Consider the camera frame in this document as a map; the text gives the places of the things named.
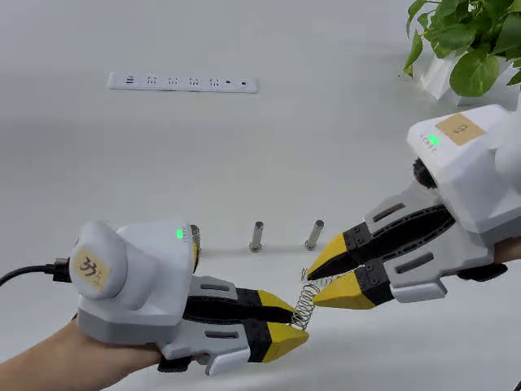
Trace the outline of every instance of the human hand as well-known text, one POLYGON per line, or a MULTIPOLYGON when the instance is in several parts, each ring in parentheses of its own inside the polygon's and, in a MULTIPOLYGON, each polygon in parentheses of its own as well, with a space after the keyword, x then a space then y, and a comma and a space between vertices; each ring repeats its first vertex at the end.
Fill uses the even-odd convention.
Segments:
POLYGON ((510 238, 495 246, 494 263, 505 263, 521 259, 521 238, 510 238))
POLYGON ((157 364, 154 345, 120 346, 83 334, 76 322, 0 364, 2 391, 98 391, 157 364))

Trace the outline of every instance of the white plant pot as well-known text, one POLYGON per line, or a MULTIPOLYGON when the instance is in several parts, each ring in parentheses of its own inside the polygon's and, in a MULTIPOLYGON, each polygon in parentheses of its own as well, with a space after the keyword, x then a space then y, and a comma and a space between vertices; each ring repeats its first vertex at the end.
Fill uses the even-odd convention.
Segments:
MULTIPOLYGON (((436 99, 448 100, 457 106, 480 104, 488 92, 479 98, 468 98, 457 95, 453 89, 450 88, 450 73, 453 71, 454 66, 460 58, 461 56, 457 57, 455 55, 449 55, 444 59, 438 59, 435 55, 433 55, 431 64, 429 65, 427 71, 420 77, 422 87, 436 99)), ((499 79, 500 76, 512 64, 512 61, 507 61, 501 57, 498 57, 497 59, 499 60, 499 74, 497 79, 499 79)))

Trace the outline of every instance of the paper label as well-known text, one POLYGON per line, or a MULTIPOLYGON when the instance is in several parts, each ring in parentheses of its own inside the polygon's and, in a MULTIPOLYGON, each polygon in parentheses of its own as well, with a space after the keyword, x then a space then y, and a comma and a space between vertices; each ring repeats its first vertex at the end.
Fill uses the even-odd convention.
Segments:
POLYGON ((108 275, 111 272, 108 266, 101 259, 96 257, 87 248, 82 248, 74 258, 72 269, 96 291, 105 288, 108 275))
POLYGON ((483 129, 461 113, 454 114, 445 121, 437 123, 436 128, 446 134, 458 146, 485 134, 483 129))

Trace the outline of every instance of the green leaf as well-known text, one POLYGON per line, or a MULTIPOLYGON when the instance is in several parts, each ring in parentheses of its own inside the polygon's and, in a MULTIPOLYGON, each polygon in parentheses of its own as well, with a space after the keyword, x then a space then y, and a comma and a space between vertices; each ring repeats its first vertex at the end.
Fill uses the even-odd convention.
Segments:
POLYGON ((431 28, 428 29, 425 33, 423 33, 423 37, 427 39, 429 42, 432 42, 434 41, 434 38, 436 37, 437 33, 437 30, 433 28, 431 25, 431 28))
POLYGON ((425 12, 418 17, 418 23, 420 23, 423 27, 423 31, 427 30, 427 26, 429 25, 429 13, 425 12))
POLYGON ((407 20, 407 38, 409 38, 410 22, 413 21, 413 18, 419 13, 426 2, 427 0, 416 0, 410 5, 409 10, 407 10, 407 12, 409 12, 409 19, 407 20))
POLYGON ((461 49, 457 49, 456 51, 454 51, 454 55, 456 57, 459 57, 460 55, 464 55, 465 52, 466 52, 466 48, 462 47, 461 49))
POLYGON ((453 14, 463 2, 468 2, 468 0, 442 0, 436 8, 436 19, 441 21, 445 16, 453 14))
POLYGON ((431 42, 432 51, 439 59, 444 59, 452 53, 452 50, 443 47, 438 41, 431 42))
POLYGON ((478 15, 473 16, 468 26, 478 32, 482 40, 488 40, 493 36, 493 31, 491 30, 493 20, 486 12, 480 12, 478 15))
POLYGON ((423 50, 423 43, 418 30, 414 30, 413 46, 410 49, 409 58, 404 66, 404 72, 413 76, 413 64, 418 59, 423 50))
POLYGON ((521 46, 521 14, 508 14, 497 37, 493 54, 521 46))
POLYGON ((450 74, 450 86, 460 96, 482 96, 497 79, 499 63, 494 55, 472 51, 460 58, 450 74))
POLYGON ((431 27, 436 26, 438 24, 438 18, 436 18, 436 13, 431 16, 431 27))
POLYGON ((521 47, 516 47, 514 49, 505 51, 506 59, 517 59, 519 57, 521 57, 521 47))
POLYGON ((458 49, 467 48, 474 41, 475 30, 469 29, 464 24, 455 24, 439 31, 434 35, 434 39, 439 42, 442 47, 456 51, 458 49))
POLYGON ((456 7, 455 12, 443 18, 443 23, 447 25, 457 23, 467 24, 471 20, 472 14, 469 12, 469 3, 460 2, 460 4, 456 7))
POLYGON ((514 0, 482 0, 483 6, 492 18, 503 15, 514 0))
POLYGON ((503 23, 498 23, 497 20, 495 20, 491 27, 481 36, 481 40, 490 42, 491 45, 493 44, 495 46, 497 43, 497 37, 502 29, 503 23))
POLYGON ((514 0, 508 12, 521 12, 521 0, 514 0))
POLYGON ((514 77, 512 77, 510 79, 510 81, 508 83, 506 83, 508 86, 513 86, 514 84, 519 84, 521 83, 521 70, 518 71, 514 77))

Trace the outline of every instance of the electrical outlet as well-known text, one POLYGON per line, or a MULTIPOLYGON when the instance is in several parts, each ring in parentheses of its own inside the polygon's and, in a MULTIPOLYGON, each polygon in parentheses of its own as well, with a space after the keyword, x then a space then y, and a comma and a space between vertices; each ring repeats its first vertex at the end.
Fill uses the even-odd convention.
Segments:
POLYGON ((181 77, 155 73, 112 72, 107 87, 111 90, 166 90, 255 94, 251 78, 181 77))
POLYGON ((203 90, 203 85, 200 77, 188 77, 188 84, 184 86, 183 90, 188 91, 201 91, 203 90))

